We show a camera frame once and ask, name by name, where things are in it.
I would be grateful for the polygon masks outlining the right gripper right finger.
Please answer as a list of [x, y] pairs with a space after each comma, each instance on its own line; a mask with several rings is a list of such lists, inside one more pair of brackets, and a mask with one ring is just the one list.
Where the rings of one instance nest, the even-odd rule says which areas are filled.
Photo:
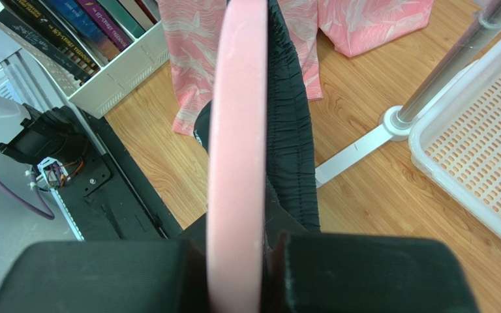
[[269, 312], [477, 312], [452, 251], [439, 241], [284, 233], [267, 280]]

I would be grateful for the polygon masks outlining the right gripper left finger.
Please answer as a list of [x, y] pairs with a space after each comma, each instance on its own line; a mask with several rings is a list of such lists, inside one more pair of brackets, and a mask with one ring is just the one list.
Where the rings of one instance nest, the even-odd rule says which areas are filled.
[[0, 312], [208, 311], [205, 258], [185, 240], [36, 243], [0, 287]]

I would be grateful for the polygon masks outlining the dark navy shorts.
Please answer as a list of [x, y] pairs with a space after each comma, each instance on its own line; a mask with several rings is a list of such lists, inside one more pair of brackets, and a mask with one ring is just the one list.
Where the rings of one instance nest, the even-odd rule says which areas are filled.
[[[297, 52], [278, 2], [268, 4], [265, 196], [306, 230], [320, 229], [309, 103]], [[209, 154], [213, 101], [194, 132]]]

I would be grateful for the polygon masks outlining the pink plastic hanger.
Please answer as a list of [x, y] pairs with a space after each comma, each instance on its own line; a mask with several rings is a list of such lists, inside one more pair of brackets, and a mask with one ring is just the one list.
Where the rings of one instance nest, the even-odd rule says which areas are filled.
[[264, 250], [266, 1], [231, 1], [221, 28], [209, 140], [212, 312], [259, 312]]

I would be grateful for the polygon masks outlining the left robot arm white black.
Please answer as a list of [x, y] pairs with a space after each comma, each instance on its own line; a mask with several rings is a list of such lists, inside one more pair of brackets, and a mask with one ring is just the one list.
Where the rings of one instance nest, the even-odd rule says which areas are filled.
[[81, 158], [88, 139], [67, 107], [41, 112], [0, 97], [0, 152], [11, 159], [37, 165], [50, 157], [61, 163]]

